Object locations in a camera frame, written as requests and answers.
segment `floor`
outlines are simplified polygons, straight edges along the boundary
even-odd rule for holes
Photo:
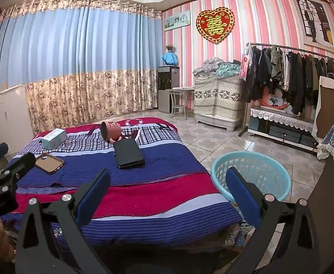
[[[174,124],[178,129],[181,140],[208,171],[218,157],[236,150],[254,151],[272,157],[285,167],[292,179],[292,189],[285,199],[286,202],[295,203],[299,198],[307,199],[324,167],[324,163],[318,161],[311,154],[276,144],[258,136],[248,136],[247,132],[242,137],[238,137],[238,131],[227,132],[226,130],[196,123],[193,116],[189,116],[187,120],[182,114],[170,118],[169,114],[158,110],[149,110],[111,118],[108,121],[147,116],[162,118]],[[283,225],[276,227],[272,240],[258,267],[269,263],[282,230]]]

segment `white cabinet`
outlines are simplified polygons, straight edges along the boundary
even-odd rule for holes
[[[0,143],[7,143],[8,154],[20,151],[33,136],[25,88],[0,92]]]

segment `white lace tablecloth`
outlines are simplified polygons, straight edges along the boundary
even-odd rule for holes
[[[274,110],[262,109],[260,107],[252,107],[251,116],[263,118],[265,121],[281,123],[296,129],[305,130],[306,132],[312,132],[313,130],[313,123],[295,118],[286,112],[281,113]]]

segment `blue gripper pad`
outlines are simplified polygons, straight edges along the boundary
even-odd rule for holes
[[[258,194],[256,198],[260,194],[262,197],[262,193],[256,186],[250,186],[254,184],[246,182],[234,167],[227,170],[225,181],[246,221],[255,228],[259,228],[261,225],[261,208],[247,187]]]
[[[102,198],[110,187],[111,176],[110,172],[105,169],[95,182],[89,187],[88,192],[84,195],[82,200],[76,207],[76,223],[78,226],[88,224],[99,206]]]

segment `small teal box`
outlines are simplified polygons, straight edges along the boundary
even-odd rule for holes
[[[40,139],[46,149],[55,149],[67,140],[67,133],[63,129],[54,129]]]

